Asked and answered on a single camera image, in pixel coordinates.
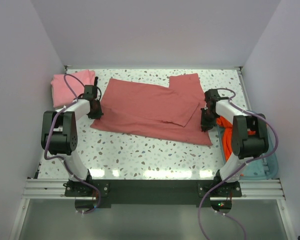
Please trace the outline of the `dusty red t shirt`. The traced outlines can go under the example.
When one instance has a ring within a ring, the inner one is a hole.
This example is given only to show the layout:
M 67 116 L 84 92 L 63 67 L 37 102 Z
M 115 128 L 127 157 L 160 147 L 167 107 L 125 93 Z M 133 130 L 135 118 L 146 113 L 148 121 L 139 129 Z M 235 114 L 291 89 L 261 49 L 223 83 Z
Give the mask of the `dusty red t shirt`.
M 103 116 L 91 128 L 211 146 L 201 130 L 204 98 L 196 73 L 170 76 L 168 87 L 112 78 L 101 99 Z

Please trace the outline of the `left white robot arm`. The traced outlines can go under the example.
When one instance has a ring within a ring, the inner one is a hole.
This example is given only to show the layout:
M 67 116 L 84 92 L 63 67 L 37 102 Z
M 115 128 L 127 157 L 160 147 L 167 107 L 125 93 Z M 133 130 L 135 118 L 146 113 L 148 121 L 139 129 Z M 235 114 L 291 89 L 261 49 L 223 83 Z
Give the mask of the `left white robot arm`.
M 89 196 L 94 184 L 89 181 L 90 172 L 83 164 L 76 148 L 78 145 L 77 121 L 84 116 L 99 120 L 104 114 L 100 103 L 101 90 L 95 85 L 86 85 L 84 92 L 59 110 L 43 114 L 41 146 L 45 160 L 60 160 L 69 180 L 77 182 L 76 191 Z

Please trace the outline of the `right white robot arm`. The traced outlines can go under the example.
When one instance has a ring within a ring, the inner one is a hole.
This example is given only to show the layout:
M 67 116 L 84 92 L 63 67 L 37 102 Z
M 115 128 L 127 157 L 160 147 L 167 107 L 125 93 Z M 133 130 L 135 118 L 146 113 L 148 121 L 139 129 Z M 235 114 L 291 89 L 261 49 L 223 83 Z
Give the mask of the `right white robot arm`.
M 213 129 L 221 117 L 232 125 L 232 153 L 216 174 L 220 180 L 212 185 L 213 192 L 220 197 L 231 190 L 230 183 L 239 180 L 249 160 L 260 157 L 269 149 L 265 116 L 240 108 L 233 103 L 233 98 L 221 96 L 218 88 L 209 89 L 204 93 L 206 106 L 201 109 L 200 126 L 203 132 Z

